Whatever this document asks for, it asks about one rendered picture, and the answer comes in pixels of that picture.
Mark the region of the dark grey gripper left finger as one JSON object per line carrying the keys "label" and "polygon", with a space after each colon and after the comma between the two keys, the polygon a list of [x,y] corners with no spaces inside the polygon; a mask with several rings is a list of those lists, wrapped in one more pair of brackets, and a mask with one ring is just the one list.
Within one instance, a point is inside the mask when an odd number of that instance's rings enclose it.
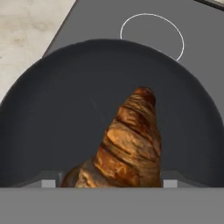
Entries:
{"label": "dark grey gripper left finger", "polygon": [[17,186],[26,188],[57,188],[60,187],[63,177],[63,171],[42,171],[36,177]]}

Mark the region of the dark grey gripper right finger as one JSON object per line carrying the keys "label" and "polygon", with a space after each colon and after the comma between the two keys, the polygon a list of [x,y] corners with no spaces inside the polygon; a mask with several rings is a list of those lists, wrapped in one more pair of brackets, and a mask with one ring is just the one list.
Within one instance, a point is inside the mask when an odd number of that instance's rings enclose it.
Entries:
{"label": "dark grey gripper right finger", "polygon": [[196,183],[189,178],[185,178],[178,171],[161,171],[163,188],[187,188],[187,187],[204,187],[200,183]]}

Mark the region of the brown croissant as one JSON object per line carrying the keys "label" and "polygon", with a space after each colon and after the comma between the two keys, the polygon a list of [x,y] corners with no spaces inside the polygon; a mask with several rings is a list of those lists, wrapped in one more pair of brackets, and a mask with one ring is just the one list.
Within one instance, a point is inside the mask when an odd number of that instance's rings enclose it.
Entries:
{"label": "brown croissant", "polygon": [[160,187],[161,136],[156,97],[138,87],[119,107],[97,153],[69,171],[63,187]]}

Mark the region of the dark grey frying pan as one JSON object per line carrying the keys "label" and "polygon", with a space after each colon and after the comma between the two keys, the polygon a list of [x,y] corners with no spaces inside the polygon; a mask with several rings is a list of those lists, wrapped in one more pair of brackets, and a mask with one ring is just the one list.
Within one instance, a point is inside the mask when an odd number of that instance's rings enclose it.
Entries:
{"label": "dark grey frying pan", "polygon": [[224,123],[208,92],[174,59],[118,39],[60,48],[13,84],[0,103],[0,187],[91,157],[137,87],[156,96],[162,170],[224,187]]}

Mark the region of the grey hob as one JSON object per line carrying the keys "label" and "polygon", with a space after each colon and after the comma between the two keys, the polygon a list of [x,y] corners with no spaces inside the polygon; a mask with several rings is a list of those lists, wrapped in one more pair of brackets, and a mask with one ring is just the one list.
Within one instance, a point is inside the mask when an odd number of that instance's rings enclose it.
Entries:
{"label": "grey hob", "polygon": [[224,10],[197,0],[76,0],[45,52],[87,39],[119,38],[178,60],[224,119]]}

